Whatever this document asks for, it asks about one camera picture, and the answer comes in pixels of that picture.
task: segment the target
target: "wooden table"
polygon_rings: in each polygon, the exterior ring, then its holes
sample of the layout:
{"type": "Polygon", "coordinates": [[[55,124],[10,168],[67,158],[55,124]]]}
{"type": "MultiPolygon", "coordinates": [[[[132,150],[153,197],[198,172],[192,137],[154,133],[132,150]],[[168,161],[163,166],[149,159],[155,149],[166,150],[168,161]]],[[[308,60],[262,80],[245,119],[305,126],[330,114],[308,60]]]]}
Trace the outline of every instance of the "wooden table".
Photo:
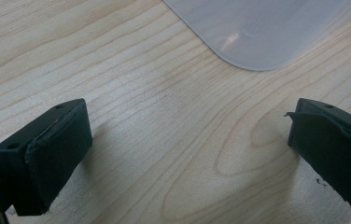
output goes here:
{"type": "Polygon", "coordinates": [[[76,98],[94,137],[49,212],[10,223],[351,223],[287,145],[301,97],[351,113],[351,21],[260,73],[162,0],[0,1],[0,142],[76,98]]]}

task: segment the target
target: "wood grain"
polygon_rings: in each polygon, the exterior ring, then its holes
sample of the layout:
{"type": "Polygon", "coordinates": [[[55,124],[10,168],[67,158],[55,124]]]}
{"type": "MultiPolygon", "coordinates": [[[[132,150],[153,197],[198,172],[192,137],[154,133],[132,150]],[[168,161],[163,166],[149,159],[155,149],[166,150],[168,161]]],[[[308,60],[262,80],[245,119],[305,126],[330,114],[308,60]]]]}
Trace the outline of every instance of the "wood grain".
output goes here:
{"type": "Polygon", "coordinates": [[[223,62],[161,0],[0,1],[0,141],[75,98],[94,137],[47,214],[8,218],[351,223],[287,145],[300,97],[351,113],[351,20],[259,73],[223,62]]]}

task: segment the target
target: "translucent plastic panel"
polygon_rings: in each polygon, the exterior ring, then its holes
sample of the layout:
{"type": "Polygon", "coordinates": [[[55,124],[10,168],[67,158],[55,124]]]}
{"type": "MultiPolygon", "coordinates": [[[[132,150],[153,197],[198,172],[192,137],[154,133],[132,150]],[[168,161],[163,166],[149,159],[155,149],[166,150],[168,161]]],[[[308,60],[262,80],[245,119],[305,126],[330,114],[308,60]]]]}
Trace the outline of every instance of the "translucent plastic panel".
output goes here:
{"type": "Polygon", "coordinates": [[[349,0],[164,0],[222,59],[250,70],[282,67],[349,0]]]}

